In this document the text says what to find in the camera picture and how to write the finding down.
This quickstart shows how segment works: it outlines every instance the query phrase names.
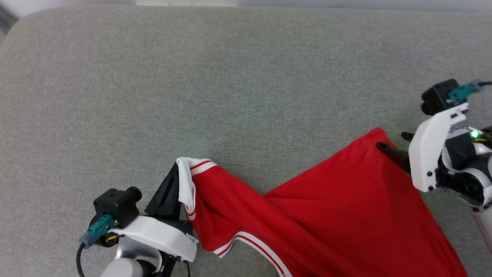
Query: teal connector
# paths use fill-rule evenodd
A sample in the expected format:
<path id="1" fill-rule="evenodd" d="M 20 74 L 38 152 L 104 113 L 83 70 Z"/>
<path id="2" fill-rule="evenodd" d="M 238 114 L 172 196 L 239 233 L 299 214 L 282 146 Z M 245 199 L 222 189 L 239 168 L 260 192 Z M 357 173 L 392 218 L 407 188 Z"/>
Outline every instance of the teal connector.
<path id="1" fill-rule="evenodd" d="M 105 214 L 87 229 L 87 234 L 93 238 L 98 239 L 99 237 L 104 236 L 109 230 L 113 229 L 114 227 L 115 221 L 113 220 L 113 218 L 110 215 Z"/>
<path id="2" fill-rule="evenodd" d="M 479 85 L 480 83 L 482 83 L 481 80 L 474 80 L 470 83 L 462 85 L 457 89 L 452 90 L 448 94 L 449 100 L 455 105 L 464 103 L 470 95 L 484 89 L 483 86 Z"/>

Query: red cloth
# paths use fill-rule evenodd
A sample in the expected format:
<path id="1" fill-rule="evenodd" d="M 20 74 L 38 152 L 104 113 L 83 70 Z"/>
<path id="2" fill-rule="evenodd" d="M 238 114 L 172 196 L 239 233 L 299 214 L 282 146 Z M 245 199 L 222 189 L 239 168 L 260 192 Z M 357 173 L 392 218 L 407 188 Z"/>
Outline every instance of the red cloth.
<path id="1" fill-rule="evenodd" d="M 466 276 L 378 141 L 390 143 L 382 129 L 265 196 L 209 160 L 190 163 L 196 204 L 187 214 L 202 247 L 222 257 L 241 240 L 286 277 Z"/>

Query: white trim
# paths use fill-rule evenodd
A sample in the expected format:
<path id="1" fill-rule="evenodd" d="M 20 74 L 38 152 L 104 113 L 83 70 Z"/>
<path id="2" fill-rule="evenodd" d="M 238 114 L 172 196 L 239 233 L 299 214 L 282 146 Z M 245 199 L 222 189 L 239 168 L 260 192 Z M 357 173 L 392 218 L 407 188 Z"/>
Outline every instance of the white trim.
<path id="1" fill-rule="evenodd" d="M 193 159 L 186 157 L 176 159 L 176 164 L 178 165 L 178 174 L 180 178 L 178 201 L 184 204 L 188 219 L 194 220 L 196 217 L 196 214 L 194 214 L 196 187 L 193 183 L 192 176 L 203 173 L 217 164 L 209 159 Z"/>
<path id="2" fill-rule="evenodd" d="M 251 243 L 250 241 L 245 240 L 243 238 L 240 238 L 238 236 L 242 236 L 242 237 L 247 238 L 248 240 L 251 240 L 251 242 L 254 242 L 258 246 L 260 246 L 260 248 L 257 247 L 255 244 Z M 277 256 L 277 254 L 275 254 L 275 252 L 270 247 L 268 247 L 268 245 L 266 245 L 264 242 L 259 240 L 259 238 L 253 236 L 250 233 L 246 233 L 246 232 L 242 232 L 242 231 L 237 232 L 228 243 L 217 248 L 216 250 L 213 251 L 213 253 L 215 255 L 219 256 L 220 258 L 222 258 L 223 256 L 225 256 L 225 254 L 227 254 L 231 250 L 232 243 L 236 240 L 239 240 L 239 241 L 246 243 L 247 245 L 253 247 L 253 249 L 258 251 L 260 254 L 262 254 L 263 257 L 265 257 L 275 267 L 279 276 L 281 276 L 281 277 L 292 277 L 292 274 L 289 272 L 289 270 L 287 269 L 285 264 L 282 262 L 282 260 L 279 258 L 279 256 Z"/>

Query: red garment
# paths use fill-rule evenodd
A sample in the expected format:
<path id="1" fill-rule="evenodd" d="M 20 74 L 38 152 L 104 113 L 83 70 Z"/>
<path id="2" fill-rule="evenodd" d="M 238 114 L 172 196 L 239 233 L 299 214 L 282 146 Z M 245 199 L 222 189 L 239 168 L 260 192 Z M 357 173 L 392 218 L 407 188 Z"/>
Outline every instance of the red garment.
<path id="1" fill-rule="evenodd" d="M 210 160 L 180 158 L 180 201 L 205 250 L 222 257 L 243 241 L 280 276 L 466 276 L 418 190 L 378 141 L 390 143 L 382 129 L 265 196 Z"/>

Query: red fabric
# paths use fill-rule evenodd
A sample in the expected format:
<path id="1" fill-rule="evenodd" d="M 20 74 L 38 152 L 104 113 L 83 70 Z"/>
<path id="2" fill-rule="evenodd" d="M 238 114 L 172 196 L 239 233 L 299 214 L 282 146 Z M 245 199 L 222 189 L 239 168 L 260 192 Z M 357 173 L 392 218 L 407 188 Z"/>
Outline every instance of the red fabric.
<path id="1" fill-rule="evenodd" d="M 376 149 L 378 141 L 390 143 L 382 129 L 265 196 L 219 166 L 193 176 L 191 223 L 202 247 L 223 255 L 230 246 L 217 249 L 244 231 L 278 258 L 238 238 L 256 244 L 285 276 L 466 276 L 410 178 Z"/>

